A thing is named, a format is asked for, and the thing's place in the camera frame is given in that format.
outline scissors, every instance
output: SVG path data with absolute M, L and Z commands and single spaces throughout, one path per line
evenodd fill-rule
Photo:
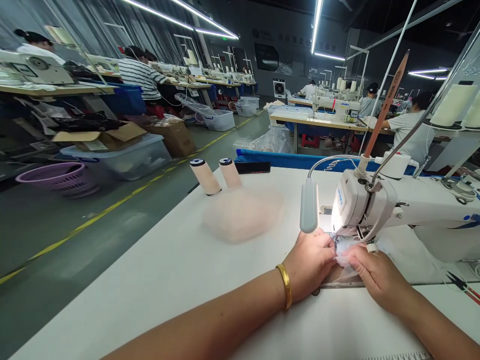
M 465 281 L 461 280 L 460 278 L 452 274 L 450 271 L 448 271 L 448 273 L 451 275 L 451 277 L 447 275 L 451 282 L 456 285 L 457 288 L 462 290 L 470 299 L 480 305 L 480 295 L 470 286 L 468 286 Z

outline gold bangle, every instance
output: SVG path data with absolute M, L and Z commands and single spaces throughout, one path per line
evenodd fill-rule
M 283 279 L 283 284 L 285 285 L 285 296 L 286 296 L 285 310 L 288 310 L 292 305 L 292 287 L 290 286 L 290 278 L 283 264 L 278 264 L 276 268 L 280 270 L 281 278 Z

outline curtain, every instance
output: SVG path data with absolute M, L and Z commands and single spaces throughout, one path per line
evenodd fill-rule
M 187 24 L 193 24 L 190 13 L 172 1 L 139 2 Z M 59 15 L 61 24 L 46 3 Z M 128 36 L 122 35 L 122 29 L 104 23 L 123 26 Z M 0 48 L 15 50 L 23 42 L 22 38 L 13 33 L 15 29 L 33 31 L 51 38 L 44 25 L 63 27 L 87 53 L 93 55 L 118 58 L 118 46 L 136 45 L 151 51 L 160 61 L 182 64 L 185 50 L 181 44 L 184 40 L 174 34 L 192 37 L 195 46 L 200 49 L 193 31 L 122 0 L 0 1 Z M 192 49 L 190 41 L 186 44 Z M 79 60 L 78 53 L 64 46 L 57 45 L 56 51 L 64 59 Z

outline led light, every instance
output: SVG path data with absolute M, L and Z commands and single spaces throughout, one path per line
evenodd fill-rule
M 448 71 L 448 69 L 430 69 L 430 70 L 415 70 L 415 71 L 410 71 L 410 73 L 429 74 L 429 73 L 444 73 L 446 71 Z
M 311 53 L 314 53 L 315 50 L 315 42 L 317 41 L 317 31 L 319 30 L 319 22 L 320 22 L 320 13 L 322 12 L 322 1 L 316 1 L 316 8 L 315 8 L 315 20 L 313 21 L 313 36 L 311 38 Z
M 418 76 L 419 78 L 425 78 L 425 79 L 430 79 L 430 80 L 435 79 L 433 76 L 422 75 L 422 74 L 418 74 L 416 72 L 409 72 L 408 75 Z
M 327 55 L 327 54 L 322 54 L 322 53 L 319 53 L 319 52 L 316 52 L 315 55 L 321 56 L 321 57 L 324 57 L 324 58 L 329 58 L 329 59 L 335 59 L 335 60 L 345 61 L 345 58 L 344 58 L 344 57 Z
M 235 40 L 238 40 L 238 39 L 239 39 L 239 38 L 236 37 L 236 36 L 230 36 L 230 35 L 228 35 L 228 34 L 222 34 L 222 33 L 219 33 L 219 32 L 207 31 L 207 30 L 203 30 L 203 29 L 199 29 L 199 28 L 195 28 L 195 31 L 196 31 L 197 33 L 208 34 L 208 35 L 215 35 L 215 36 L 219 36 L 219 37 L 227 38 L 227 39 L 235 39 Z
M 130 5 L 136 6 L 137 8 L 143 9 L 143 10 L 149 12 L 149 13 L 155 14 L 155 15 L 161 17 L 161 18 L 164 18 L 165 20 L 168 20 L 168 21 L 170 21 L 170 22 L 172 22 L 172 23 L 175 23 L 175 24 L 177 24 L 177 25 L 180 25 L 181 27 L 184 27 L 184 28 L 186 28 L 186 29 L 188 29 L 188 30 L 192 30 L 192 31 L 194 30 L 193 27 L 188 26 L 187 24 L 185 24 L 185 23 L 183 23 L 183 22 L 180 22 L 180 21 L 178 21 L 178 20 L 175 20 L 174 18 L 165 15 L 164 13 L 161 13 L 161 12 L 158 12 L 158 11 L 156 11 L 156 10 L 153 10 L 151 7 L 142 5 L 141 3 L 138 3 L 138 2 L 133 1 L 133 0 L 123 0 L 123 1 L 126 2 L 126 3 L 129 3 Z
M 200 11 L 194 9 L 193 7 L 191 7 L 190 5 L 187 5 L 186 3 L 184 3 L 183 1 L 180 1 L 180 0 L 171 0 L 173 1 L 174 3 L 180 5 L 182 8 L 188 10 L 189 12 L 197 15 L 198 17 L 202 18 L 203 20 L 205 20 L 206 22 L 212 24 L 214 27 L 216 28 L 219 28 L 220 30 L 222 30 L 223 32 L 226 32 L 228 35 L 230 35 L 231 37 L 235 38 L 238 40 L 238 36 L 236 36 L 233 32 L 231 31 L 228 31 L 226 28 L 224 28 L 223 26 L 221 26 L 220 24 L 216 23 L 215 21 L 213 21 L 212 19 L 210 19 L 209 17 L 206 17 L 204 14 L 202 14 Z

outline gray floor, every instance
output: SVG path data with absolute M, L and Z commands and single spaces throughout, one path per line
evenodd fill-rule
M 235 115 L 237 125 L 245 120 Z M 215 170 L 220 158 L 237 157 L 234 142 L 256 139 L 267 132 L 268 125 L 268 113 L 264 111 L 208 146 L 198 157 Z M 194 125 L 189 126 L 189 130 L 198 149 L 223 134 Z M 141 188 L 174 163 L 137 181 L 104 186 L 100 192 L 83 199 L 65 200 L 26 185 L 0 193 L 0 275 L 65 239 L 75 228 Z M 188 162 L 179 164 L 0 284 L 0 359 L 7 359 L 28 341 L 182 201 L 196 183 Z

